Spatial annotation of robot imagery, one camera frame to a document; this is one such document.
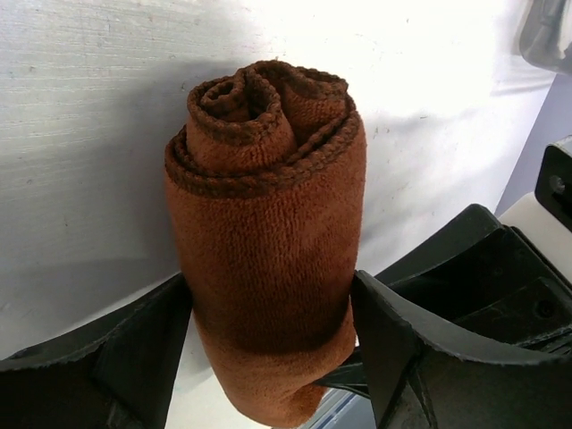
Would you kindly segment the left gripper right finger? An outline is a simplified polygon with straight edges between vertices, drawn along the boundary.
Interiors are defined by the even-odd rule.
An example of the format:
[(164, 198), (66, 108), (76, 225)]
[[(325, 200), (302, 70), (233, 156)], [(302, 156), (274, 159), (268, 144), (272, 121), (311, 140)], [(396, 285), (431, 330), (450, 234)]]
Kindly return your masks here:
[(352, 305), (379, 428), (414, 397), (427, 428), (569, 428), (571, 357), (502, 343), (449, 322), (357, 271)]

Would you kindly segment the brown rust towel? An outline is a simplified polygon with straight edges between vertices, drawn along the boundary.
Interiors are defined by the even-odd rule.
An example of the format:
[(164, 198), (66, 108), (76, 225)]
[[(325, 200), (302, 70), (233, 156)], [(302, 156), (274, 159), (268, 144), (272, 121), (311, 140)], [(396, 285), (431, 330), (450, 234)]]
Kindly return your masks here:
[(291, 428), (353, 351), (366, 134), (347, 82), (259, 61), (194, 87), (164, 152), (198, 334), (231, 404)]

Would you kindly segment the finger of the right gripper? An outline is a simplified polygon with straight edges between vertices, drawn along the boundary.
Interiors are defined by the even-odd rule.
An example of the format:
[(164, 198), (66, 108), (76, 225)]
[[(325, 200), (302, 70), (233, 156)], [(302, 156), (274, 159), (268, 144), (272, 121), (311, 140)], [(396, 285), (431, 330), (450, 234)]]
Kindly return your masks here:
[(359, 346), (351, 355), (330, 373), (314, 381), (315, 385), (349, 391), (363, 398), (369, 397), (366, 373)]

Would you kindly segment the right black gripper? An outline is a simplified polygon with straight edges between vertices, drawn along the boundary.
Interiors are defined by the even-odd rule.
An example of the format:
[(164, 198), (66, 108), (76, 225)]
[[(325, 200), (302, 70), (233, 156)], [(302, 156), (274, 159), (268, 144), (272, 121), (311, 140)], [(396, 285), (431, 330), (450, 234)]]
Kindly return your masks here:
[(465, 208), (378, 273), (403, 298), (496, 341), (571, 350), (571, 284), (517, 227)]

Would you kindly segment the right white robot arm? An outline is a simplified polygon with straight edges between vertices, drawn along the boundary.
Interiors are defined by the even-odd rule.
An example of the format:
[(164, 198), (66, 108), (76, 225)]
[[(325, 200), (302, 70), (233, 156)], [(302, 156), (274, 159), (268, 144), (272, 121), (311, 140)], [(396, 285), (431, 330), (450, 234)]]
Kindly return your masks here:
[[(411, 391), (431, 427), (571, 420), (571, 143), (547, 146), (531, 231), (471, 205), (383, 272), (358, 272), (358, 345), (318, 380), (371, 400), (387, 426)], [(551, 245), (541, 239), (551, 226)]]

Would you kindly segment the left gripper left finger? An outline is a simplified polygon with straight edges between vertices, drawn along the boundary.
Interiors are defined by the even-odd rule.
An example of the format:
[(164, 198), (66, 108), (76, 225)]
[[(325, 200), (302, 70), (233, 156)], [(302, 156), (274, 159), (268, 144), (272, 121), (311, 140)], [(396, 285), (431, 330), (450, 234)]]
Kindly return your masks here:
[(3, 428), (163, 428), (192, 298), (177, 274), (1, 362)]

